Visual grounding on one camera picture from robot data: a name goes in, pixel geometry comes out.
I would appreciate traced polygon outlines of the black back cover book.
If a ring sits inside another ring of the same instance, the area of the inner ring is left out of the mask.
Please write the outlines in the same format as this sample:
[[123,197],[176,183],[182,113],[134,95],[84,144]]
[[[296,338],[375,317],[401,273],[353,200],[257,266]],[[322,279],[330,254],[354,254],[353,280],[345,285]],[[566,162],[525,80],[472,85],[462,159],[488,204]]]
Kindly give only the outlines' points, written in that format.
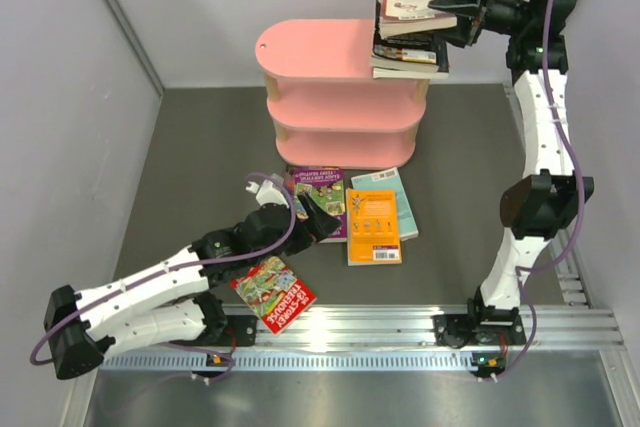
[[383,38],[375,32],[370,65],[374,68],[436,72],[439,68],[437,52],[436,40],[429,32],[397,38]]

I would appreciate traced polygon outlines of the blue nineteen eighty-four book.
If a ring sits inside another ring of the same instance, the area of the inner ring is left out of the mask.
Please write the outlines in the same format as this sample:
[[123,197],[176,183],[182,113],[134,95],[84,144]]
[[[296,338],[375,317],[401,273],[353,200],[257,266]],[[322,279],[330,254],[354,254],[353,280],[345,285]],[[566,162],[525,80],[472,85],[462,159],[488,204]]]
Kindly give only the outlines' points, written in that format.
[[411,80],[433,80],[444,79],[449,75],[449,60],[446,45],[441,41],[436,40],[438,47],[438,62],[439,68],[436,72],[415,72],[404,70],[393,70],[384,68],[372,67],[372,74],[374,79],[411,79]]

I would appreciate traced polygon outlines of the purple 117-storey treehouse book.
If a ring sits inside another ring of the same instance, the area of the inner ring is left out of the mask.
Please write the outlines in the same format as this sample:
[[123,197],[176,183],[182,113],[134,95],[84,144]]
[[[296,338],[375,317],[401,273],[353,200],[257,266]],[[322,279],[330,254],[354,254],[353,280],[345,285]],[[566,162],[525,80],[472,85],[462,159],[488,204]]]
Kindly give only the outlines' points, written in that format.
[[347,241],[346,189],[344,172],[339,168],[291,167],[288,171],[293,194],[306,193],[327,214],[341,222],[341,226],[324,243]]

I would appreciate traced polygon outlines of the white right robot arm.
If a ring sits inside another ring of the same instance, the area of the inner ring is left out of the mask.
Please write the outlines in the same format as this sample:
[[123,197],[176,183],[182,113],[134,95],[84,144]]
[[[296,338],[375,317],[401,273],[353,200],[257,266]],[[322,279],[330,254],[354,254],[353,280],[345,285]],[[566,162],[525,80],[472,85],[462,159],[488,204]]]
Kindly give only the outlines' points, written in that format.
[[522,178],[500,200],[502,241],[491,271],[464,314],[434,320],[436,343],[454,349],[522,345],[519,308],[538,257],[557,233],[579,229],[594,180],[582,174],[569,140],[564,94],[569,71],[563,30],[577,0],[433,0],[457,25],[441,33],[456,47],[475,44],[485,31],[509,38],[506,66],[518,100],[524,134]]

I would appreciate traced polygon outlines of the red cream pocket-watch book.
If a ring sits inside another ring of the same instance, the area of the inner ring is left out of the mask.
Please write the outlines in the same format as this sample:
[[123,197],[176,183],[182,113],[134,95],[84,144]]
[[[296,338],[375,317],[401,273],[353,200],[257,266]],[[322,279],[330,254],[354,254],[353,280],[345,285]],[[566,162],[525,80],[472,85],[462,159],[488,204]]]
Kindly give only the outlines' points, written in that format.
[[432,0],[379,0],[378,31],[383,39],[457,26],[454,14],[429,7]]

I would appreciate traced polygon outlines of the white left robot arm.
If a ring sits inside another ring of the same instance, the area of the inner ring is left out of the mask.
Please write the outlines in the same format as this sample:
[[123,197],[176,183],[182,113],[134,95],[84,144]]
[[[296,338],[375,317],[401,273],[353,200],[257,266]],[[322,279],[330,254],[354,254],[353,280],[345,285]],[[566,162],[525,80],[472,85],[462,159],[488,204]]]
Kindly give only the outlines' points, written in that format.
[[212,289],[265,260],[302,252],[342,225],[307,194],[257,199],[258,209],[244,220],[205,234],[152,267],[97,288],[54,290],[43,325],[57,379],[80,377],[142,346],[217,343],[228,321]]

